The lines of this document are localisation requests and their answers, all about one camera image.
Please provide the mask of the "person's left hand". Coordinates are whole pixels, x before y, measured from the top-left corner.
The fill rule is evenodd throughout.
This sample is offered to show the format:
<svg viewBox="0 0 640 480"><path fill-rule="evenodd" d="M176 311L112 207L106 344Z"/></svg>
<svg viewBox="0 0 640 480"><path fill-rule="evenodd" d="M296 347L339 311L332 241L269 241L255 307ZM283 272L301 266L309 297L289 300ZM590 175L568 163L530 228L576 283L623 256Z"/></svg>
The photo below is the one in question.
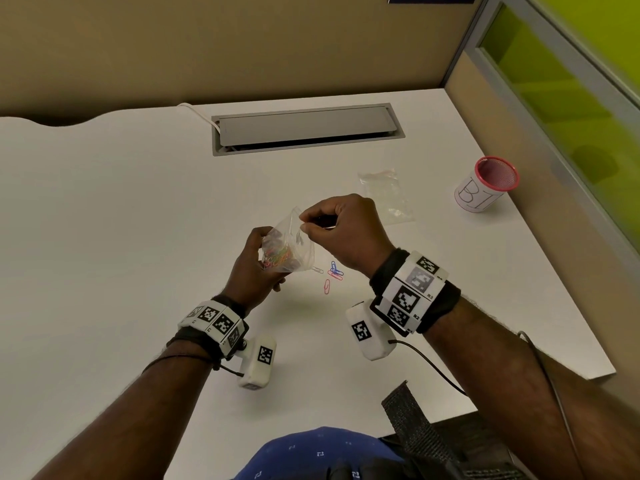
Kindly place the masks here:
<svg viewBox="0 0 640 480"><path fill-rule="evenodd" d="M241 306L244 316L259 306L272 291L279 292L288 273L275 273L263 268L258 255L248 253L248 238L236 258L221 295Z"/></svg>

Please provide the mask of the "person's right hand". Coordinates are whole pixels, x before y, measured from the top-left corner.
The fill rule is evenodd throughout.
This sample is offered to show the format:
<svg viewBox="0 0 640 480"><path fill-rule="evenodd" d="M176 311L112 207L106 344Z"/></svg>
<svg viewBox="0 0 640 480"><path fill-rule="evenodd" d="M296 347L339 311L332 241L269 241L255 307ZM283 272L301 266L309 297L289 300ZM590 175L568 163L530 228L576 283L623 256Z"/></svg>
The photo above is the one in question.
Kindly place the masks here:
<svg viewBox="0 0 640 480"><path fill-rule="evenodd" d="M332 241L314 241L350 269L372 278L396 249L380 222L374 201L359 194L333 196L300 213L303 223L336 216Z"/></svg>

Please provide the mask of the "clear plastic zip bag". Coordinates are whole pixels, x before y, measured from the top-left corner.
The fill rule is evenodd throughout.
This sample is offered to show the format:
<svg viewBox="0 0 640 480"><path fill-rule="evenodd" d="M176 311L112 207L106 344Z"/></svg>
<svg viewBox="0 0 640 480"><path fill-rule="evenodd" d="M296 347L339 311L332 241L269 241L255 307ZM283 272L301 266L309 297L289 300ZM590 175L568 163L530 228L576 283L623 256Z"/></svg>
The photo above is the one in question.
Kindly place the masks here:
<svg viewBox="0 0 640 480"><path fill-rule="evenodd" d="M285 241L291 245L294 253L294 261L286 270L272 271L275 273L295 273L311 270L314 266L315 249L314 243L309 240L308 236L301 231L300 209L295 207L292 211L273 227L272 231L264 239L274 239Z"/></svg>

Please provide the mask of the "person's right forearm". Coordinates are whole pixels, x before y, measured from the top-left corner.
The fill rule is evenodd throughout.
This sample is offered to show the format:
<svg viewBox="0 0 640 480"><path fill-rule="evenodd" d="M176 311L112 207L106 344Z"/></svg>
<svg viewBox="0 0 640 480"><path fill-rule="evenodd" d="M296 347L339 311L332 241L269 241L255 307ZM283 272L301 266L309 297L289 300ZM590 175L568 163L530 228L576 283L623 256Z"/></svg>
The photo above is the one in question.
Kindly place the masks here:
<svg viewBox="0 0 640 480"><path fill-rule="evenodd" d="M423 334L480 414L539 480L587 480L579 427L595 385L460 298Z"/></svg>

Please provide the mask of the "person's left forearm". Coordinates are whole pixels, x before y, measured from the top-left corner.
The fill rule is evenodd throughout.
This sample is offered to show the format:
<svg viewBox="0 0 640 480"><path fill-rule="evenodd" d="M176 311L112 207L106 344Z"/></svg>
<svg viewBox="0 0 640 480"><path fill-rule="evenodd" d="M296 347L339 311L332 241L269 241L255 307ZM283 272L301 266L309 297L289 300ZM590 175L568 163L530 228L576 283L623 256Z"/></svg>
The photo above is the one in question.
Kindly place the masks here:
<svg viewBox="0 0 640 480"><path fill-rule="evenodd" d="M172 343L33 480L163 480L211 372L203 348Z"/></svg>

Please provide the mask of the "pile of colourful paper clips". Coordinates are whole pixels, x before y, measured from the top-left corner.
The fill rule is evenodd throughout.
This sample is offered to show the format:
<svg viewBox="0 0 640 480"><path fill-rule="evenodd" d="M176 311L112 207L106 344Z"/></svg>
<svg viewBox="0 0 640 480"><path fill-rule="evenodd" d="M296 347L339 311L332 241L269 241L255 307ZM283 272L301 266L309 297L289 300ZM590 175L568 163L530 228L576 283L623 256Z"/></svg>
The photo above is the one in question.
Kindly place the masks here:
<svg viewBox="0 0 640 480"><path fill-rule="evenodd" d="M261 250L263 268L272 271L288 269L295 258L291 245L285 241L264 239Z"/></svg>

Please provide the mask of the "empty clear plastic bag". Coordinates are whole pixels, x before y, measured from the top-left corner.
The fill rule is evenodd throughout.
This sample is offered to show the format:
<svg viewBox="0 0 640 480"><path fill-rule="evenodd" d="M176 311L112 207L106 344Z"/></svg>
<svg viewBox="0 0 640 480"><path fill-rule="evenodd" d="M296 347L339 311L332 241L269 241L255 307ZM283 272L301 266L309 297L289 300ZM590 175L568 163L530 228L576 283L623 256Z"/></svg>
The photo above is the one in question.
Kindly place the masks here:
<svg viewBox="0 0 640 480"><path fill-rule="evenodd" d="M364 196L374 201L383 226L414 222L409 201L394 169L377 173L359 173L358 179Z"/></svg>

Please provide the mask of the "left wristband with markers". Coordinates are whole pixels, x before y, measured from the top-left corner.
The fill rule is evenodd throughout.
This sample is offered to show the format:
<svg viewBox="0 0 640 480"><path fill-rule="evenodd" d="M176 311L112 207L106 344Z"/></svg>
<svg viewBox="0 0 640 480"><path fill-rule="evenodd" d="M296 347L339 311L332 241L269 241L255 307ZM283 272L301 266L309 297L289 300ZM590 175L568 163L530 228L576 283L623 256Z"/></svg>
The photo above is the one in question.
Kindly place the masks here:
<svg viewBox="0 0 640 480"><path fill-rule="evenodd" d="M242 343L249 327L245 318L249 308L225 294L203 301L178 323L178 331L166 344L194 344L203 350L204 361L217 371Z"/></svg>

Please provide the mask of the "wristband with markers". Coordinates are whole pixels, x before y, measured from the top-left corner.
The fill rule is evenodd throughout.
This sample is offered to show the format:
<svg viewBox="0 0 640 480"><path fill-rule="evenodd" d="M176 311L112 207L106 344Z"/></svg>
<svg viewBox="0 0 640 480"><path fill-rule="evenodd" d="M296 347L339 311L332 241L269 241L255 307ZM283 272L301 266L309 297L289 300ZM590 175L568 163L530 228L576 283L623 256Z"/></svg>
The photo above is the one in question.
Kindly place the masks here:
<svg viewBox="0 0 640 480"><path fill-rule="evenodd" d="M425 333L461 299L448 276L419 252L397 248L370 279L375 298L369 309L402 337Z"/></svg>
<svg viewBox="0 0 640 480"><path fill-rule="evenodd" d="M225 294L203 301L178 323L178 331L166 344L194 344L203 350L204 361L217 371L242 343L249 327L245 318L249 308Z"/></svg>

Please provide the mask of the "right wristband with markers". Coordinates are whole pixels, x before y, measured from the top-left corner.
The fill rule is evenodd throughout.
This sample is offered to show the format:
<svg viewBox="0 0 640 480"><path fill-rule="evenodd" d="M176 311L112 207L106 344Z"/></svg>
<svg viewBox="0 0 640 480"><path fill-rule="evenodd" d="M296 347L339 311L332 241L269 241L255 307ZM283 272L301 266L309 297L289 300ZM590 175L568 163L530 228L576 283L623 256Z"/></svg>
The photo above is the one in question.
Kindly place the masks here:
<svg viewBox="0 0 640 480"><path fill-rule="evenodd" d="M461 299L448 276L419 252L397 248L370 279L375 298L369 309L402 337L425 333Z"/></svg>

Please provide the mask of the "red mesh cup white label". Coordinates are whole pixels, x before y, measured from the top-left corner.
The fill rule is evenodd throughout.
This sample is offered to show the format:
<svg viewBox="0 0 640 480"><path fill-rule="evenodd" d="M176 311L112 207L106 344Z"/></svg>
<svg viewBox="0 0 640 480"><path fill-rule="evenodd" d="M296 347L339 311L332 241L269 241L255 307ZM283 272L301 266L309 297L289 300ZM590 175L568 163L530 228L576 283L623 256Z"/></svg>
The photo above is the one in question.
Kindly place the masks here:
<svg viewBox="0 0 640 480"><path fill-rule="evenodd" d="M463 210L481 213L501 196L517 188L520 174L509 161L485 156L476 161L466 179L454 190L454 201Z"/></svg>

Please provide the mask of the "blue patterned shirt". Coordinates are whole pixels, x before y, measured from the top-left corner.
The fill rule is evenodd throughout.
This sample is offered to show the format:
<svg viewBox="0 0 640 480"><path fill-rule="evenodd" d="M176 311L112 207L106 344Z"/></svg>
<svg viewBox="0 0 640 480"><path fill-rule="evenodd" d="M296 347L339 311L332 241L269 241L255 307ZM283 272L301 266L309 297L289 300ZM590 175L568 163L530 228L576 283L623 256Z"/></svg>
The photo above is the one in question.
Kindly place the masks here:
<svg viewBox="0 0 640 480"><path fill-rule="evenodd" d="M348 480L360 480L377 460L404 464L381 439L342 428L320 427L264 444L233 480L294 480L345 467Z"/></svg>

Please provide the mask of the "black harness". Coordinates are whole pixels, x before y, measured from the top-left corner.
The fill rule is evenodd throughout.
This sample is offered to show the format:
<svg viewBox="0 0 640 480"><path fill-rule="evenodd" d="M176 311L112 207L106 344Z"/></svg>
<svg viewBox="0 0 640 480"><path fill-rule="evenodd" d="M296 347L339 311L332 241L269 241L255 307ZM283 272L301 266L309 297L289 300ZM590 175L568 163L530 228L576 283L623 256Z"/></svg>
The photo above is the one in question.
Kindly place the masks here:
<svg viewBox="0 0 640 480"><path fill-rule="evenodd" d="M391 419L392 435L382 437L404 464L377 460L360 480L531 480L514 463L507 446L477 413L432 424ZM322 474L321 480L348 480L347 469Z"/></svg>

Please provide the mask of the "green glass partition window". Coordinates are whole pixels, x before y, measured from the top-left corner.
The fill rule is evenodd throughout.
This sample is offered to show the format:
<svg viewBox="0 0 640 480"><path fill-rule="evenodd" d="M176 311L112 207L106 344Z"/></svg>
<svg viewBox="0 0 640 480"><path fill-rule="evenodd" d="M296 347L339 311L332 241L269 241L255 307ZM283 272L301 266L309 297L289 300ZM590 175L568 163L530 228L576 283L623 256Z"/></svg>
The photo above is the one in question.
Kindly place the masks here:
<svg viewBox="0 0 640 480"><path fill-rule="evenodd" d="M607 243L640 260L640 0L482 0L464 43Z"/></svg>

